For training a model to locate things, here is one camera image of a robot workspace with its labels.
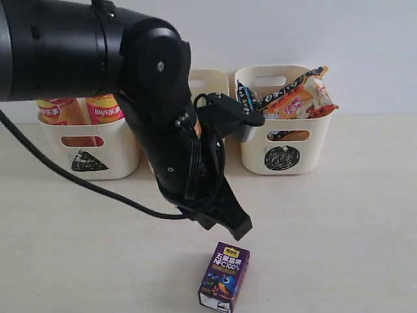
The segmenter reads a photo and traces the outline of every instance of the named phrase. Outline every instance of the white table surface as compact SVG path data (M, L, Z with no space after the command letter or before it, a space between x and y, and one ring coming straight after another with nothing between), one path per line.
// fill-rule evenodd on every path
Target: white table surface
M252 253L236 312L415 312L417 116L335 117L317 169L263 177L228 140L227 178L253 220L153 219L72 185L0 129L0 312L211 312L197 289L218 241ZM23 131L45 147L37 125ZM146 162L100 185L167 213Z

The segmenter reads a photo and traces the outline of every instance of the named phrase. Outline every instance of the black sticker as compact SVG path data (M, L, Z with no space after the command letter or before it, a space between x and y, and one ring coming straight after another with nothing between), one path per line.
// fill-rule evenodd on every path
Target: black sticker
M106 171L109 168L83 150L78 151L76 158L72 161L73 171Z
M273 171L285 171L300 162L300 151L288 145L275 147L265 155L265 165Z

